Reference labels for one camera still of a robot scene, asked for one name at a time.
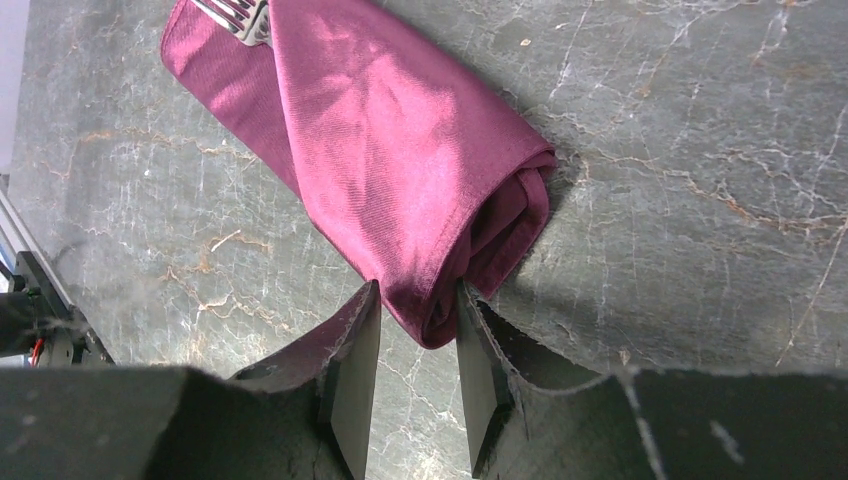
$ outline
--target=fork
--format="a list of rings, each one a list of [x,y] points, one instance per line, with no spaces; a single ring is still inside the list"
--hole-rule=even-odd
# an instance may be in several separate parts
[[[191,1],[248,47],[271,45],[268,0]]]

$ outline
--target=cracked stone surface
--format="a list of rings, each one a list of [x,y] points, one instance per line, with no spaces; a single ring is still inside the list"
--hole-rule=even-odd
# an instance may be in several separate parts
[[[558,148],[493,306],[604,371],[848,360],[842,0],[387,0]],[[10,195],[121,363],[229,375],[361,284],[160,65],[171,2],[33,0]],[[384,319],[368,478],[468,478],[456,355]]]

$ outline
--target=metal utensil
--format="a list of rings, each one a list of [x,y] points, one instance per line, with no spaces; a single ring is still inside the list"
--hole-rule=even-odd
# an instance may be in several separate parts
[[[191,0],[249,47],[271,45],[268,0]]]

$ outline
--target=gray table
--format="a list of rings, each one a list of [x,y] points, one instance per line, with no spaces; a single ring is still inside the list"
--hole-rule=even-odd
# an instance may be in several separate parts
[[[33,0],[10,195],[116,360],[228,375],[361,280],[160,65],[170,7]],[[385,7],[558,147],[493,300],[522,329],[598,370],[848,358],[842,0]],[[468,475],[455,364],[384,319],[369,478]]]

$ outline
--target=napkin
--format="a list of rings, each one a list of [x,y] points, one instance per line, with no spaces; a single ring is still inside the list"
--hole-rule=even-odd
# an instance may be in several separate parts
[[[456,335],[463,277],[492,295],[542,231],[551,146],[486,85],[368,0],[274,0],[248,47],[189,0],[167,69],[303,201],[415,341]]]

